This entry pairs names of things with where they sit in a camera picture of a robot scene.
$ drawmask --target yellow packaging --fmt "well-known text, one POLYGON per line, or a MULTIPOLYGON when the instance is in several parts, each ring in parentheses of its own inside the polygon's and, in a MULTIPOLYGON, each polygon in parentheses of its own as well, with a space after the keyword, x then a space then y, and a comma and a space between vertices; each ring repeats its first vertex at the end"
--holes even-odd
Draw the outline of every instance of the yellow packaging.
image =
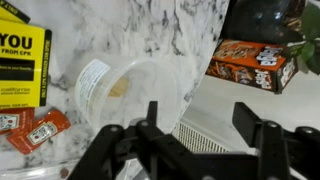
POLYGON ((28 23, 30 18, 5 0, 0 0, 0 19, 28 23))
POLYGON ((0 109, 46 105, 51 36, 0 20, 0 109))

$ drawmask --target clear plastic container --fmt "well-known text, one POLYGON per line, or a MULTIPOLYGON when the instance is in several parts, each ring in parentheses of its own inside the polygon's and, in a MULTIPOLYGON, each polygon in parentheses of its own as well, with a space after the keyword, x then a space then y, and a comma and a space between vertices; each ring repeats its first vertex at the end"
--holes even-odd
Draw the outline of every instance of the clear plastic container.
POLYGON ((108 124, 128 127, 131 120, 146 116, 150 101, 158 101, 158 127, 166 133, 173 130, 182 98, 178 76, 164 59, 88 53, 71 67, 71 93, 95 132, 108 124), (121 78, 128 83, 125 93, 110 97, 121 78))

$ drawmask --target ketchup packet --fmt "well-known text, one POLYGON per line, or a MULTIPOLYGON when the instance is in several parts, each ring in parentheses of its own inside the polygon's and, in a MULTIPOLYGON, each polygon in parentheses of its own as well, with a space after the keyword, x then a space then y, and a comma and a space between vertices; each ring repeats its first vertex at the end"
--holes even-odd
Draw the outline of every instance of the ketchup packet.
POLYGON ((49 112, 45 117, 33 123, 30 131, 9 136, 8 141, 21 153, 29 154, 43 142, 71 126, 68 119, 58 110, 49 112))
POLYGON ((34 108, 0 110, 0 134, 31 131, 33 120, 34 108))

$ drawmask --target orange box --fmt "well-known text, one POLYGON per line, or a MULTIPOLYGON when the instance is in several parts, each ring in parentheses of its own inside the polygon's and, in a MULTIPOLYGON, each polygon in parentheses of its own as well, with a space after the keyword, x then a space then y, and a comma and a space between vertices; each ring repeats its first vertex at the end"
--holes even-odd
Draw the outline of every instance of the orange box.
POLYGON ((285 48, 224 40, 213 54, 206 74, 280 94, 298 69, 294 58, 281 55, 285 48))

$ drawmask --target marble countertop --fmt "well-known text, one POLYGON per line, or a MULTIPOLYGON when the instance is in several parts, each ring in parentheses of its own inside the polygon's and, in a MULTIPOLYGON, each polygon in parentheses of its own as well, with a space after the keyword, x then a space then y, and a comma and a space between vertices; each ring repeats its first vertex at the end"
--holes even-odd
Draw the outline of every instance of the marble countertop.
POLYGON ((227 0, 8 1, 30 16, 29 24, 53 32, 48 105, 37 108, 37 116, 57 108, 72 127, 27 156, 0 136, 0 162, 7 162, 0 165, 0 179, 19 179, 21 170, 26 171, 24 176, 37 175, 30 168, 72 166, 90 145, 94 132, 66 84, 67 64, 76 63, 79 53, 97 50, 130 57, 169 57, 183 84, 182 106, 177 109, 181 117, 216 48, 228 6, 227 0))

